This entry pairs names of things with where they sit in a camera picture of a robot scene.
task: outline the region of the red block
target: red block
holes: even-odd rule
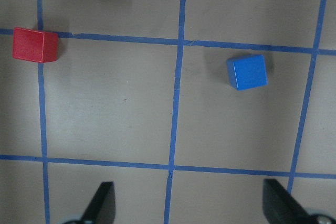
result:
[[[55,33],[15,27],[13,58],[40,63],[55,61],[57,44]]]

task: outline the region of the floor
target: floor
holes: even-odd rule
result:
[[[13,28],[58,60],[12,58]],[[263,54],[236,91],[226,59]],[[264,178],[336,215],[336,0],[0,0],[0,219],[267,223]]]

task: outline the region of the gray floor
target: gray floor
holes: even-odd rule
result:
[[[149,167],[169,163],[180,0],[42,1],[45,30],[135,41],[60,38],[58,60],[44,65],[49,200],[38,64],[12,58],[10,34],[16,26],[37,28],[37,4],[0,0],[0,219],[61,223],[79,216],[99,183],[112,180],[115,224],[162,224],[169,174]],[[262,180],[272,172],[287,187],[320,0],[186,0],[185,6],[185,40],[233,44],[185,42],[169,223],[267,223]],[[336,49],[335,13],[336,0],[327,0],[320,49]],[[228,84],[226,59],[245,54],[266,57],[267,86],[236,91]],[[335,68],[335,56],[318,55],[292,189],[304,207],[334,216]],[[89,162],[68,162],[77,159]]]

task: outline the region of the grid line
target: grid line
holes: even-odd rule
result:
[[[13,29],[0,29],[1,35],[13,35]]]
[[[178,107],[179,107],[179,101],[180,101],[180,82],[181,82],[181,72],[182,72],[183,47],[184,47],[185,2],[186,0],[180,0],[180,14],[179,14],[179,21],[178,21],[179,31],[178,31],[178,42],[177,42],[177,56],[176,56],[176,67],[175,67],[175,83],[174,83],[173,112],[172,112],[172,129],[171,129],[171,140],[170,140],[170,149],[169,149],[166,198],[165,198],[164,216],[163,216],[164,224],[169,223],[173,174],[175,170],[174,161],[175,161]]]
[[[329,56],[336,56],[336,50],[332,49],[319,49],[318,50],[319,55],[329,55]]]
[[[43,162],[42,157],[19,156],[19,155],[0,155],[0,160]],[[48,163],[56,163],[56,164],[93,165],[93,166],[169,170],[168,164],[164,165],[164,164],[129,163],[129,162],[114,162],[114,161],[72,159],[72,158],[50,158],[50,157],[47,158],[47,161]],[[274,176],[274,177],[289,177],[290,176],[289,172],[279,172],[279,171],[273,171],[273,170],[248,170],[248,169],[201,167],[201,166],[176,165],[175,170],[184,171],[184,172],[222,173],[222,174],[257,175],[257,176]],[[295,173],[295,177],[336,179],[336,174]]]
[[[37,0],[37,27],[44,30],[43,23],[43,0]],[[43,63],[38,64],[38,93],[40,106],[40,130],[41,130],[41,153],[43,164],[43,192],[44,192],[44,209],[46,224],[50,224],[50,205],[49,205],[49,177],[48,177],[48,147],[47,147],[47,124],[46,124],[46,105]]]
[[[296,141],[295,141],[293,158],[292,158],[291,168],[290,168],[290,176],[289,176],[288,185],[287,185],[287,191],[289,191],[290,193],[292,192],[292,189],[293,189],[295,172],[296,172],[296,167],[297,167],[298,159],[299,159],[302,135],[303,135],[303,130],[305,128],[304,124],[305,124],[306,116],[307,116],[307,110],[308,110],[308,105],[309,105],[309,97],[310,97],[311,87],[312,87],[313,78],[314,78],[318,48],[320,46],[320,39],[321,39],[323,19],[324,19],[324,11],[326,9],[326,4],[327,4],[327,0],[321,0],[320,1],[319,15],[318,15],[318,19],[317,19],[316,30],[315,30],[315,38],[314,38],[314,43],[313,43],[314,52],[311,55],[308,77],[307,77],[306,90],[304,91],[305,95],[303,97],[302,110],[301,110],[301,116],[300,116],[300,121],[299,121],[299,128],[298,128],[297,138],[296,138]]]
[[[135,42],[135,43],[147,43],[147,44],[177,45],[177,39],[104,35],[104,34],[84,34],[84,33],[73,34],[58,31],[53,31],[53,33],[57,33],[60,38],[69,38],[69,39],[90,39],[90,40],[121,41],[121,42]]]
[[[207,40],[185,40],[184,43],[186,46],[219,47],[219,48],[232,48],[232,49],[244,49],[244,50],[251,49],[259,51],[277,51],[277,52],[300,52],[303,54],[311,54],[313,50],[312,48],[308,47],[274,46],[274,45],[207,41]]]

